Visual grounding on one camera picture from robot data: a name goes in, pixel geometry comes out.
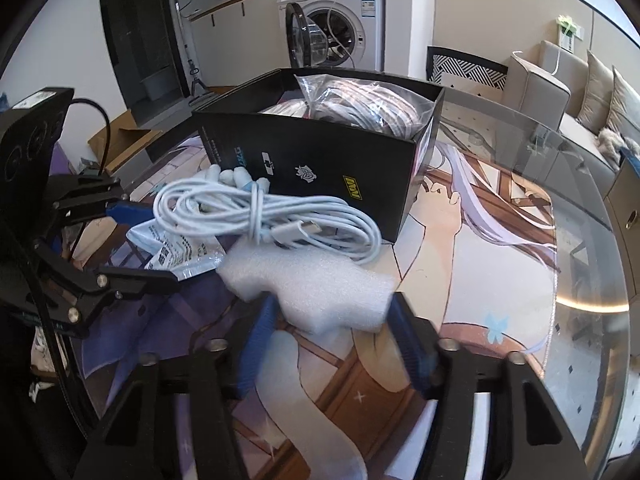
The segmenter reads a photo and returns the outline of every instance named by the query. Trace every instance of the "glass table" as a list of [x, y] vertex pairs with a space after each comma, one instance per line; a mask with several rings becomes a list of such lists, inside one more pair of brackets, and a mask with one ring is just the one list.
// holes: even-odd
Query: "glass table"
[[[193, 125], [186, 121], [170, 137], [183, 140]], [[593, 179], [569, 141], [454, 89], [446, 89], [436, 139], [411, 215], [372, 270], [394, 275], [414, 310], [442, 335], [489, 354], [524, 351], [597, 478], [622, 410], [629, 341], [622, 264]], [[197, 139], [191, 144], [165, 150], [129, 190], [132, 200], [151, 202], [164, 182], [207, 167], [203, 147]], [[125, 232], [124, 226], [110, 226], [86, 264], [143, 267], [150, 255], [128, 243]], [[234, 240], [220, 242], [229, 249]], [[434, 267], [438, 258], [444, 263]], [[434, 290], [426, 288], [434, 276], [440, 310], [433, 307], [437, 294], [430, 305], [419, 304], [424, 290]], [[222, 337], [228, 330], [234, 298], [214, 272], [185, 282], [176, 296], [115, 305], [103, 312], [89, 339], [75, 343], [98, 413], [142, 352], [186, 354], [193, 334], [221, 314], [223, 322], [203, 334]], [[188, 401], [182, 397], [180, 464], [184, 478], [195, 478], [184, 416]], [[292, 422], [284, 406], [298, 401], [317, 410], [318, 420], [307, 427]], [[478, 397], [476, 405], [469, 480], [482, 469], [488, 399]], [[309, 335], [282, 321], [256, 388], [233, 405], [232, 416], [253, 479], [303, 480], [313, 472], [315, 478], [404, 480], [417, 466], [433, 403], [425, 404], [409, 386], [387, 330], [375, 336], [348, 329]], [[311, 434], [326, 438], [307, 446]], [[352, 469], [320, 474], [316, 468], [323, 463]]]

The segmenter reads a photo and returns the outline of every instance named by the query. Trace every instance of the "anime character illustration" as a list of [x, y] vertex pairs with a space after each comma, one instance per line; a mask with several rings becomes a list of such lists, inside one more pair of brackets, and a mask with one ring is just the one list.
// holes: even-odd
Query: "anime character illustration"
[[[199, 169], [200, 155], [189, 162]], [[158, 182], [175, 171], [184, 170], [178, 166]], [[490, 355], [523, 351], [542, 375], [554, 316], [555, 243], [542, 189], [438, 142], [398, 240], [385, 244], [369, 269], [395, 277], [414, 312], [442, 336]], [[111, 247], [112, 262], [144, 264], [146, 256], [123, 259], [132, 253], [125, 244]], [[190, 282], [164, 302], [130, 309], [131, 319], [105, 311], [92, 329], [102, 337], [92, 334], [82, 350], [88, 382], [117, 362], [111, 398], [140, 352], [167, 358], [187, 353], [194, 334], [223, 336], [235, 319], [234, 298], [215, 273]], [[255, 388], [230, 410], [252, 480], [412, 478], [433, 415], [410, 386], [388, 327], [309, 335], [284, 320]], [[187, 396], [178, 399], [177, 431], [183, 477], [195, 479]]]

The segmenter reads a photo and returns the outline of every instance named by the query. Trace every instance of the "pillow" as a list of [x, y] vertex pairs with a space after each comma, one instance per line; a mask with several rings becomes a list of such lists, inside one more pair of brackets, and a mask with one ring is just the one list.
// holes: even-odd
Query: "pillow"
[[613, 69], [614, 83], [607, 128], [640, 142], [640, 95]]
[[576, 120], [591, 133], [597, 135], [607, 124], [607, 115], [613, 92], [613, 72], [587, 51], [589, 75], [584, 89], [582, 108]]

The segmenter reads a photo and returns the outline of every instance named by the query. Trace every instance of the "black box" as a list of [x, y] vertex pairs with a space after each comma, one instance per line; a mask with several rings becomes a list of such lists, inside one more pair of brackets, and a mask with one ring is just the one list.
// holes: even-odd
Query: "black box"
[[[428, 124], [410, 140], [354, 126], [259, 112], [286, 91], [295, 75], [330, 74], [392, 83], [435, 102]], [[253, 79], [198, 110], [200, 136], [212, 163], [245, 166], [265, 176], [270, 193], [337, 196], [360, 209], [395, 242], [417, 196], [417, 171], [433, 152], [444, 91], [441, 86], [380, 72], [340, 68], [284, 68]]]

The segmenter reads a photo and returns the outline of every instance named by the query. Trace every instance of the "doorway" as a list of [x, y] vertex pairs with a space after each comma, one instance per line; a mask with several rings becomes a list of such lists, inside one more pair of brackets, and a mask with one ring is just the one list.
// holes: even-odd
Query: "doorway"
[[167, 4], [168, 0], [100, 0], [113, 70], [139, 126], [189, 95], [181, 64], [177, 70]]

